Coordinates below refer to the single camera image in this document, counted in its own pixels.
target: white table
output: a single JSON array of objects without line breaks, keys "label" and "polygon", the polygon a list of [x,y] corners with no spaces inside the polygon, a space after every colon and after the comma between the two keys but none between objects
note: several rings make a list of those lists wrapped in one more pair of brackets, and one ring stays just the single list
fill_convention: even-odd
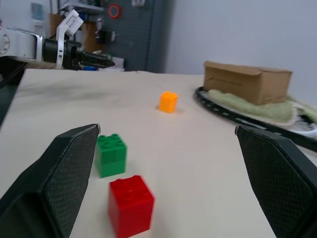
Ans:
[{"label": "white table", "polygon": [[[93,165],[72,238],[112,238],[108,183],[142,175],[156,197],[138,238],[274,238],[250,186],[235,125],[193,100],[202,76],[27,70],[0,131],[0,196],[57,135],[91,123],[128,146],[125,174]],[[178,93],[177,112],[157,110]]]}]

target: red tape roll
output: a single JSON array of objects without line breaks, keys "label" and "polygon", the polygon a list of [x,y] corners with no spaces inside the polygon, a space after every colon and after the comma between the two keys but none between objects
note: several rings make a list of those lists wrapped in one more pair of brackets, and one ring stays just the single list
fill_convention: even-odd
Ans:
[{"label": "red tape roll", "polygon": [[118,19],[121,16],[121,7],[118,4],[111,4],[108,9],[108,15],[112,19]]}]

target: brown cardboard box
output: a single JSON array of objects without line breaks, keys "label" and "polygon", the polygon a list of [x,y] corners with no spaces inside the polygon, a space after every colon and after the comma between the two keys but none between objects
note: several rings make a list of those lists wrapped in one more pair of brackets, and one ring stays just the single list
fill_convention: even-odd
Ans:
[{"label": "brown cardboard box", "polygon": [[50,13],[50,36],[56,34],[57,27],[64,20],[64,16]]},{"label": "brown cardboard box", "polygon": [[282,69],[205,62],[204,89],[232,93],[263,105],[286,100],[293,72]]},{"label": "brown cardboard box", "polygon": [[86,52],[92,53],[94,51],[105,49],[105,45],[100,45],[96,42],[97,26],[95,22],[85,21],[81,29],[84,33],[83,45]]}]

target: towel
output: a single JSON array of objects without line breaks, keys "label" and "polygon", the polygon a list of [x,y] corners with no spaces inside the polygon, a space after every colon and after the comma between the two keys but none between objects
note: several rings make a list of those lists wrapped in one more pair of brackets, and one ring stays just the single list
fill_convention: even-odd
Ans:
[{"label": "towel", "polygon": [[283,103],[254,105],[243,98],[218,90],[210,90],[208,95],[212,101],[228,110],[279,127],[291,126],[298,121],[299,115],[304,111],[307,111],[309,115],[314,115],[313,118],[317,121],[315,109],[305,107],[291,98]]}]

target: shelf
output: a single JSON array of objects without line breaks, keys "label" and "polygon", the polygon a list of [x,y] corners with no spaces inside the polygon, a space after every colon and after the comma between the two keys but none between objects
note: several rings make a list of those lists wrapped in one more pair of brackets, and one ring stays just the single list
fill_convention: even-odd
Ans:
[{"label": "shelf", "polygon": [[78,13],[99,14],[104,12],[103,7],[92,6],[82,3],[70,2],[61,6],[60,10],[69,11],[69,7],[75,9]]}]

